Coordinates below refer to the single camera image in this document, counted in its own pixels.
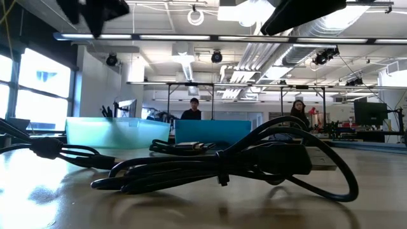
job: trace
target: metal pole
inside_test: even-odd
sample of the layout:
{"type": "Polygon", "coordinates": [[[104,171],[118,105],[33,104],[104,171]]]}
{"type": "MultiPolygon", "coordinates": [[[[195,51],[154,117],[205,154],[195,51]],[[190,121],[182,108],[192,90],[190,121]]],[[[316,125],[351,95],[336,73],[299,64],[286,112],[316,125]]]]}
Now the metal pole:
{"type": "Polygon", "coordinates": [[[326,128],[326,101],[325,101],[325,88],[322,88],[322,106],[324,110],[324,128],[326,128]]]}
{"type": "Polygon", "coordinates": [[[281,116],[284,116],[284,109],[283,109],[283,105],[282,105],[282,98],[283,98],[282,87],[280,88],[280,95],[281,95],[281,98],[280,98],[280,100],[281,100],[281,116]]]}
{"type": "Polygon", "coordinates": [[[170,96],[171,96],[171,84],[168,85],[167,123],[170,123],[170,96]]]}
{"type": "Polygon", "coordinates": [[[212,86],[212,118],[211,118],[211,120],[215,120],[215,118],[214,118],[214,98],[215,98],[215,87],[214,86],[212,86]]]}

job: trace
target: desk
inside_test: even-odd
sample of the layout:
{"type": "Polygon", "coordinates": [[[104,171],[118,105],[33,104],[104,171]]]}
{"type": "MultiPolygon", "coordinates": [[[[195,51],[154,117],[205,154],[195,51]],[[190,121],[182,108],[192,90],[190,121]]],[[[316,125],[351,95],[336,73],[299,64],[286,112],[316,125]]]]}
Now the desk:
{"type": "MultiPolygon", "coordinates": [[[[211,178],[123,195],[90,188],[106,171],[38,158],[25,150],[5,153],[0,155],[0,228],[406,228],[407,156],[336,151],[359,182],[355,202],[330,202],[288,181],[273,187],[234,176],[226,187],[211,178]]],[[[117,152],[122,158],[147,154],[117,152]]],[[[329,191],[347,191],[339,171],[302,178],[329,191]]]]}

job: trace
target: man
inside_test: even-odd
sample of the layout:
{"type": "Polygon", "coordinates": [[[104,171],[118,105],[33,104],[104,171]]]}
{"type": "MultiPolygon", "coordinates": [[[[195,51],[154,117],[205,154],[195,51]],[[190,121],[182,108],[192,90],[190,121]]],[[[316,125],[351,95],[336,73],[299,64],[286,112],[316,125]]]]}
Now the man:
{"type": "Polygon", "coordinates": [[[198,110],[199,101],[197,98],[192,98],[190,101],[191,109],[184,111],[181,116],[182,120],[201,120],[201,111],[198,110]]]}

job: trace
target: window frame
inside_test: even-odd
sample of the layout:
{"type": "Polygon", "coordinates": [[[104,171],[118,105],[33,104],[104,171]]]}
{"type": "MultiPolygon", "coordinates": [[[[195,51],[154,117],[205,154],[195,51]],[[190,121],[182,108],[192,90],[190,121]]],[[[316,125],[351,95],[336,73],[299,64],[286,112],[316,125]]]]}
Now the window frame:
{"type": "MultiPolygon", "coordinates": [[[[35,49],[31,49],[34,52],[39,53],[40,55],[43,55],[47,58],[49,58],[48,56],[42,54],[41,52],[38,52],[35,49]]],[[[7,85],[10,89],[9,89],[9,96],[8,96],[8,107],[7,107],[7,113],[6,113],[6,120],[8,118],[11,117],[15,117],[15,111],[17,108],[17,98],[18,98],[18,90],[26,90],[26,91],[30,91],[32,93],[35,94],[39,94],[39,95],[44,95],[44,96],[48,96],[48,97],[53,97],[56,99],[64,99],[67,101],[68,103],[68,108],[67,108],[67,117],[71,117],[73,115],[73,106],[74,106],[74,102],[73,102],[73,98],[74,98],[74,90],[75,90],[75,81],[76,81],[76,69],[72,69],[71,67],[68,67],[71,70],[71,74],[70,74],[70,79],[69,79],[69,94],[68,94],[68,98],[59,96],[59,95],[55,95],[53,93],[50,92],[45,92],[42,90],[38,90],[35,88],[31,88],[31,87],[26,87],[26,86],[22,86],[18,84],[18,77],[20,75],[20,66],[21,66],[21,56],[23,53],[16,53],[13,52],[13,67],[11,70],[11,80],[10,81],[3,81],[0,80],[0,84],[2,85],[7,85]]],[[[3,53],[0,52],[0,55],[10,58],[10,51],[9,53],[3,53]]],[[[49,58],[53,61],[58,62],[59,64],[61,64],[59,61],[54,60],[52,58],[49,58]]],[[[64,131],[60,131],[60,130],[36,130],[36,132],[39,133],[52,133],[52,134],[58,134],[58,133],[63,133],[64,131]]]]}

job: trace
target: cable bundle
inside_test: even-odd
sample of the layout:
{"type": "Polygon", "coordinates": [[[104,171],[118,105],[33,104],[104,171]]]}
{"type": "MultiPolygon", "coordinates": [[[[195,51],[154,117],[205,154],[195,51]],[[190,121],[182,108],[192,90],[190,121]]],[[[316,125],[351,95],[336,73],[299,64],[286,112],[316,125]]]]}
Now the cable bundle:
{"type": "Polygon", "coordinates": [[[26,142],[23,144],[14,144],[0,149],[0,154],[16,149],[30,149],[39,157],[51,160],[61,158],[71,164],[84,168],[93,167],[96,169],[112,169],[112,167],[116,164],[116,159],[114,157],[101,155],[96,149],[88,146],[68,145],[62,143],[58,139],[50,137],[31,139],[30,135],[15,128],[13,125],[9,124],[2,118],[0,118],[0,132],[4,132],[12,137],[16,137],[21,141],[26,142]],[[71,151],[68,149],[83,149],[91,153],[82,153],[71,151]],[[75,155],[77,157],[72,158],[63,154],[75,155]]]}
{"type": "Polygon", "coordinates": [[[140,194],[182,184],[217,177],[219,184],[226,186],[229,175],[242,176],[266,181],[277,185],[284,180],[291,181],[309,191],[339,202],[350,202],[357,198],[359,187],[348,165],[325,143],[305,132],[307,127],[298,118],[285,116],[270,120],[224,151],[214,156],[172,156],[160,158],[136,158],[114,166],[109,177],[94,181],[92,188],[99,190],[120,190],[123,193],[140,194]],[[291,127],[270,128],[282,122],[297,123],[301,129],[291,127]],[[294,134],[315,144],[342,171],[349,186],[349,193],[337,195],[305,183],[294,174],[309,174],[311,163],[303,145],[267,144],[249,148],[256,142],[273,134],[294,134]],[[124,176],[116,177],[119,171],[129,169],[124,176]]]}

